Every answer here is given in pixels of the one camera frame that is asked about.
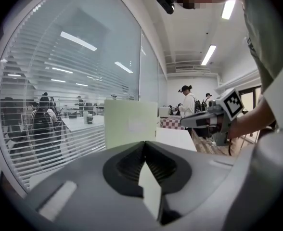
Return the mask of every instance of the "white wall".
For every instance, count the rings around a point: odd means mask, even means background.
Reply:
[[[177,106],[179,103],[183,103],[184,95],[179,93],[178,90],[184,85],[192,86],[191,92],[196,99],[200,102],[206,99],[206,93],[210,93],[213,98],[216,98],[217,93],[214,91],[218,87],[218,81],[216,78],[209,77],[190,77],[190,78],[172,78],[168,79],[168,91],[167,91],[167,104]]]
[[[222,71],[222,81],[226,83],[239,76],[245,75],[257,69],[254,58],[246,44],[241,45],[240,49],[225,64]]]

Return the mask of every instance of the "ceiling light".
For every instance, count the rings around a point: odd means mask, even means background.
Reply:
[[[49,63],[49,62],[44,62],[44,64],[52,65],[52,66],[55,66],[55,67],[66,68],[66,67],[61,66],[61,65],[59,65],[59,64],[52,64],[52,63]]]
[[[51,79],[52,81],[57,81],[57,82],[62,82],[62,83],[65,83],[65,81],[63,80],[57,80],[57,79]]]
[[[120,62],[115,62],[116,65],[118,65],[119,67],[121,67],[123,70],[126,70],[129,74],[132,74],[133,72],[131,70],[129,70],[127,67],[125,67],[124,65],[122,65]]]
[[[203,66],[207,65],[207,63],[209,62],[209,60],[210,60],[213,52],[215,51],[215,49],[216,49],[216,45],[210,45],[208,53],[205,56],[205,58],[204,58],[203,62],[201,63],[201,65],[203,65]]]
[[[86,47],[86,48],[88,48],[88,49],[90,49],[92,51],[96,51],[97,50],[97,48],[95,48],[93,45],[88,44],[87,42],[85,42],[85,41],[83,41],[83,40],[81,40],[81,39],[79,39],[77,37],[74,37],[74,36],[72,36],[72,35],[70,35],[68,33],[61,32],[60,36],[65,38],[65,39],[68,39],[70,41],[73,41],[76,44],[80,44],[80,45],[82,45],[82,46],[84,46],[84,47]]]
[[[84,85],[84,84],[78,84],[78,83],[75,83],[76,85],[78,86],[84,86],[84,87],[87,87],[87,85]]]
[[[230,19],[230,16],[232,15],[232,10],[234,8],[235,3],[236,3],[236,0],[229,0],[225,3],[224,10],[223,10],[223,13],[222,13],[223,19],[226,19],[226,20]]]
[[[58,71],[63,71],[63,72],[69,73],[69,74],[72,74],[72,73],[73,73],[73,72],[71,72],[71,71],[66,71],[66,70],[63,70],[63,69],[55,68],[55,67],[53,67],[52,69],[58,70]]]

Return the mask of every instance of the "desk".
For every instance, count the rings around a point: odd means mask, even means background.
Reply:
[[[64,124],[70,129],[71,132],[84,130],[88,128],[95,128],[104,125],[104,116],[94,115],[92,124],[84,123],[84,117],[78,117],[74,119],[63,118]]]
[[[156,142],[197,152],[190,134],[186,130],[169,128],[156,129]]]
[[[93,116],[92,124],[84,123],[83,117],[63,118],[64,143],[61,144],[62,153],[83,156],[90,151],[97,151],[105,147],[104,116]]]

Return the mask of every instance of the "camera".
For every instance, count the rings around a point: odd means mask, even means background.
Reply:
[[[184,2],[182,0],[157,0],[168,14],[173,14],[175,11],[174,2],[177,2],[181,7],[187,10],[195,9],[195,4],[192,2]]]
[[[175,11],[175,5],[173,0],[157,0],[157,2],[163,7],[168,14],[173,14]]]

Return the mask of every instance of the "white panel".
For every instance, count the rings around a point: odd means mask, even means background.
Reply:
[[[168,105],[177,106],[179,103],[183,103],[184,95],[179,93],[179,89],[182,86],[192,86],[191,92],[196,99],[200,102],[206,99],[206,93],[210,93],[213,98],[216,98],[217,94],[214,89],[218,86],[216,78],[206,77],[194,77],[194,78],[174,78],[168,79]]]
[[[140,101],[158,103],[158,61],[147,37],[144,34],[142,34],[141,42]]]

